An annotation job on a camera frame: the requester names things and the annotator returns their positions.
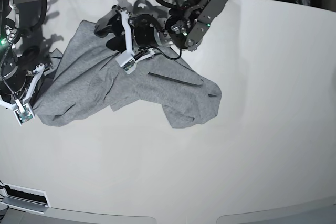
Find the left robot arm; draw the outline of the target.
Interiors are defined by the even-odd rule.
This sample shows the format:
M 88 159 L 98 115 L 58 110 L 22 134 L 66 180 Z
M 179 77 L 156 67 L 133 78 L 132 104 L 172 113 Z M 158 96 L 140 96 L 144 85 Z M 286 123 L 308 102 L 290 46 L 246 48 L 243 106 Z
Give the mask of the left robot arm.
M 155 0 L 168 9 L 168 16 L 156 18 L 152 13 L 130 13 L 114 5 L 111 11 L 95 24 L 94 34 L 114 38 L 109 48 L 123 52 L 145 51 L 156 47 L 176 46 L 193 51 L 202 42 L 212 21 L 223 11 L 228 0 Z

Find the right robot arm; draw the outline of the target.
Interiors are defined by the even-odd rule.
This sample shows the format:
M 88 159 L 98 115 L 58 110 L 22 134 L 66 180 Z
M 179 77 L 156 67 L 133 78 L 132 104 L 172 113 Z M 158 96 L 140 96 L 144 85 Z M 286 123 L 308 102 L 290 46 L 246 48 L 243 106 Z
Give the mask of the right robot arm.
M 25 26 L 20 22 L 20 10 L 14 0 L 1 0 L 1 99 L 14 104 L 26 96 L 35 103 L 45 78 L 52 68 L 47 54 L 39 45 L 31 45 L 23 52 L 16 51 L 20 40 L 30 38 L 42 28 L 47 14 L 47 0 L 41 0 L 37 21 Z

